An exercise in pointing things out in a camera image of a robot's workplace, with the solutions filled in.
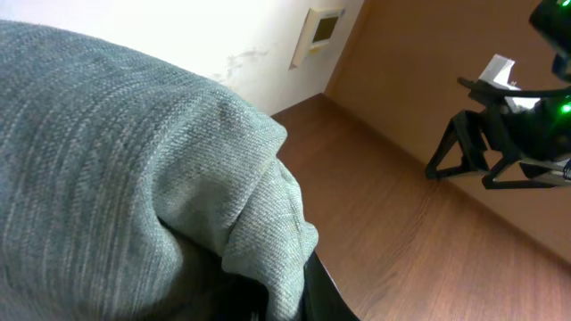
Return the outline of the light blue jeans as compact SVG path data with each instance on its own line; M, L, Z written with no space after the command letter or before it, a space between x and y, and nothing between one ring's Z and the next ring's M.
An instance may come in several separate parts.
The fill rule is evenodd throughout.
M319 235L286 136L190 71L3 21L2 319L299 319Z

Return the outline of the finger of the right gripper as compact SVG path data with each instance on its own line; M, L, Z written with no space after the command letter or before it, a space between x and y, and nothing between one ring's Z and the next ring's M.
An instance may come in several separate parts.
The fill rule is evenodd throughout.
M489 166L484 157L487 147L481 133L483 123L482 115L475 111L461 111L452 117L433 157L426 165L426 177L440 180L470 173L488 173ZM460 164L438 169L455 144L461 151Z
M508 159L499 153L484 157L489 170L482 178L489 190L549 189L570 186L570 156L555 161Z

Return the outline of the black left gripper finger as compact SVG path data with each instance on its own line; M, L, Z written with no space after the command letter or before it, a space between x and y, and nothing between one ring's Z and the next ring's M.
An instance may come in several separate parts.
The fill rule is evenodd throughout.
M360 321L315 251L304 266L302 321Z

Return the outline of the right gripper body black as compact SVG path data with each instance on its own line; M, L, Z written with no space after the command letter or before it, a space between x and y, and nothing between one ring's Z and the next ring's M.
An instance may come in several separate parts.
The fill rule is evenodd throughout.
M509 140L538 161L570 158L570 88L523 90L510 81L516 62L495 54L476 80L459 77L473 94L497 106Z

